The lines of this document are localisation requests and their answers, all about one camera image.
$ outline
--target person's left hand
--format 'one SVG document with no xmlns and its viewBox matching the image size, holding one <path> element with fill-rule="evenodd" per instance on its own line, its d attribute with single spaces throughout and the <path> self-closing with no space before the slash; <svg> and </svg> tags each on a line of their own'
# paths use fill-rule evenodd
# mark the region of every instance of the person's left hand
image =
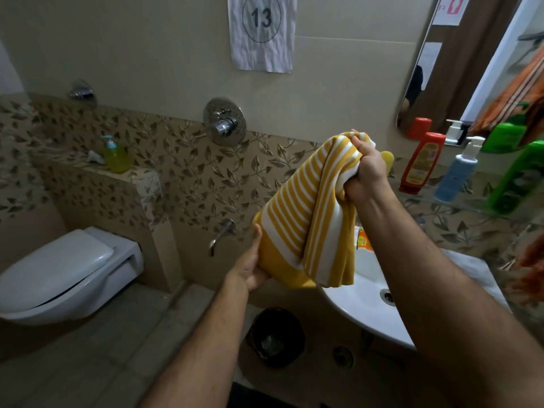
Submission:
<svg viewBox="0 0 544 408">
<path fill-rule="evenodd" d="M 259 245 L 263 231 L 261 226 L 253 225 L 253 242 L 251 247 L 242 253 L 234 267 L 228 272 L 229 276 L 240 277 L 248 286 L 249 292 L 260 288 L 262 284 L 270 279 L 270 276 L 257 267 L 259 260 Z"/>
</svg>

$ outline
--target towel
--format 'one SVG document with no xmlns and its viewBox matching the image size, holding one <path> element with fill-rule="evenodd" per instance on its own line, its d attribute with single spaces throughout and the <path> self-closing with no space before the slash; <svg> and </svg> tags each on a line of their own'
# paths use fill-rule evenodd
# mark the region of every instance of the towel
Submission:
<svg viewBox="0 0 544 408">
<path fill-rule="evenodd" d="M 253 220 L 263 231 L 258 266 L 290 288 L 353 284 L 355 206 L 344 193 L 362 157 L 353 135 L 375 147 L 366 133 L 330 138 Z"/>
<path fill-rule="evenodd" d="M 521 111 L 517 106 L 521 102 L 530 104 L 526 112 L 527 130 L 519 143 L 519 146 L 524 146 L 538 140 L 544 131 L 544 46 L 478 117 L 468 132 L 469 136 L 488 137 L 496 125 Z"/>
</svg>

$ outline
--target number 13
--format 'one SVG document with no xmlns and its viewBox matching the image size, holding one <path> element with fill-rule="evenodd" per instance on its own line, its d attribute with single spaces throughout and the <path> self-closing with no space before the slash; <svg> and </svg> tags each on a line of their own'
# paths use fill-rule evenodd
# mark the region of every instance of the number 13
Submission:
<svg viewBox="0 0 544 408">
<path fill-rule="evenodd" d="M 268 20 L 268 23 L 261 22 L 261 24 L 263 27 L 268 28 L 272 24 L 272 17 L 271 17 L 272 12 L 270 11 L 269 8 L 265 8 L 263 10 L 263 14 L 266 15 L 266 19 Z M 251 13 L 251 16 L 255 17 L 255 27 L 259 27 L 259 9 L 255 8 L 255 10 L 253 10 L 253 13 Z"/>
</svg>

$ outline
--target blue bottle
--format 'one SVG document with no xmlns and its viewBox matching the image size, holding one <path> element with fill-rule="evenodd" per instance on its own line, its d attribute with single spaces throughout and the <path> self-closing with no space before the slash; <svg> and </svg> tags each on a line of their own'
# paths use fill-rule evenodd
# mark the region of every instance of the blue bottle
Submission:
<svg viewBox="0 0 544 408">
<path fill-rule="evenodd" d="M 455 156 L 455 161 L 444 175 L 435 191 L 435 198 L 441 202 L 452 202 L 463 188 L 466 179 L 478 164 L 476 156 L 485 142 L 480 136 L 467 137 L 470 143 L 463 153 Z"/>
</svg>

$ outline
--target glass shelf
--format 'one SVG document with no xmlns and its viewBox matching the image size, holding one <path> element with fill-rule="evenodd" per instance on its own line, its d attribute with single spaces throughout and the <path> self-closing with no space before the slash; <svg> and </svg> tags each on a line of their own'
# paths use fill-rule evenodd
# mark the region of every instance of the glass shelf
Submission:
<svg viewBox="0 0 544 408">
<path fill-rule="evenodd" d="M 497 212 L 492 211 L 486 203 L 487 198 L 475 196 L 466 192 L 460 192 L 455 200 L 450 203 L 445 203 L 437 200 L 434 197 L 436 187 L 425 186 L 417 195 L 409 195 L 403 193 L 399 190 L 400 182 L 398 180 L 389 180 L 391 188 L 397 195 L 398 199 L 405 204 L 408 200 L 414 201 L 425 201 L 433 205 L 448 206 L 452 209 L 457 209 L 459 211 L 470 211 L 478 212 L 486 216 L 493 218 L 503 218 L 509 219 L 520 223 L 534 224 L 534 225 L 544 225 L 544 208 L 539 206 L 539 201 L 541 202 L 542 194 L 534 194 L 529 197 L 527 200 L 522 202 L 522 204 L 512 213 L 507 215 L 501 215 Z"/>
</svg>

